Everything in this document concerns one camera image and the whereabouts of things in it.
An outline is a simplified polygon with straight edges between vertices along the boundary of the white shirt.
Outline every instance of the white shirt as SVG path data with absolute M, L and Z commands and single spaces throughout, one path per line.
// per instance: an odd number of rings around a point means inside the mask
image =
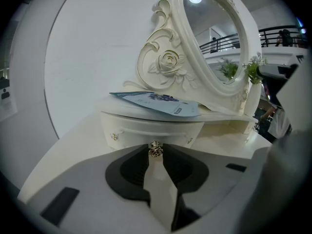
M 273 120 L 268 129 L 268 133 L 275 138 L 282 138 L 287 132 L 290 122 L 286 117 L 285 111 L 274 106 L 277 110 L 274 113 Z

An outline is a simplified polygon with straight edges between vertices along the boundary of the railing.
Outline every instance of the railing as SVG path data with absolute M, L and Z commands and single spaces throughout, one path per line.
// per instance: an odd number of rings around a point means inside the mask
M 285 25 L 259 30 L 259 37 L 262 47 L 285 46 L 308 48 L 309 42 L 304 34 L 301 33 L 303 27 L 295 25 Z M 240 48 L 238 34 L 232 34 L 201 45 L 200 50 L 203 54 L 215 53 L 228 49 Z

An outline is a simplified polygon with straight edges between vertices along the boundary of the mirror frame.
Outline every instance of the mirror frame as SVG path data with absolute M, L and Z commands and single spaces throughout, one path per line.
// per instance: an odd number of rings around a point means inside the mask
M 246 85 L 248 78 L 242 64 L 248 63 L 257 52 L 262 53 L 261 42 L 257 24 L 241 0 L 216 1 L 233 20 L 240 40 L 239 68 L 233 78 L 234 81 L 230 84 L 223 84 L 207 64 L 188 22 L 183 0 L 170 0 L 171 16 L 173 25 L 180 35 L 183 51 L 202 84 L 219 96 L 230 97 L 239 93 Z

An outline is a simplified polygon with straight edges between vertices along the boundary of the white vase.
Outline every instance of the white vase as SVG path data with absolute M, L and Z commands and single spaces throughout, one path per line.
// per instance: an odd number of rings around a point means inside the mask
M 261 82 L 258 84 L 253 84 L 250 88 L 247 101 L 245 104 L 244 114 L 252 117 L 258 107 L 259 100 L 261 96 Z

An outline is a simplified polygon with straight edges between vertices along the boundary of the blue booklet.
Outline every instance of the blue booklet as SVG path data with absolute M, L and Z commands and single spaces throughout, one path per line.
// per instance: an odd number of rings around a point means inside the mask
M 137 105 L 151 108 L 174 116 L 198 116 L 198 103 L 193 100 L 181 100 L 168 95 L 153 92 L 110 93 L 111 95 L 131 101 Z

